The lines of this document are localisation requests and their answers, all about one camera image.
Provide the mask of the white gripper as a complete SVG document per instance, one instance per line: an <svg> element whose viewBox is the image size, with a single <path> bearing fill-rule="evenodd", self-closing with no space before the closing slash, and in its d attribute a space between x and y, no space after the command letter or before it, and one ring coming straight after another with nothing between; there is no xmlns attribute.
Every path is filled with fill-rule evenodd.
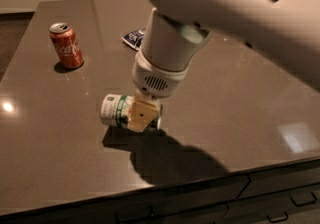
<svg viewBox="0 0 320 224"><path fill-rule="evenodd" d="M157 54L164 65L154 64L140 48L135 55L132 79L137 89L157 98L170 97L175 94L189 69L189 56L183 51L166 57ZM128 128L134 132L143 132L156 118L160 111L158 101L147 101L135 97L129 115Z"/></svg>

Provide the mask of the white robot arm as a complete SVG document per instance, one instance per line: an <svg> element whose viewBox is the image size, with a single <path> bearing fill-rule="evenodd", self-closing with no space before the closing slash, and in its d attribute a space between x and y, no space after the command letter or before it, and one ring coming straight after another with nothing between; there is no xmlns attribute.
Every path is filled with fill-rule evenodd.
<svg viewBox="0 0 320 224"><path fill-rule="evenodd" d="M141 132L173 95L216 31L248 43L312 88L320 86L320 0L149 0L153 6L132 70L129 129Z"/></svg>

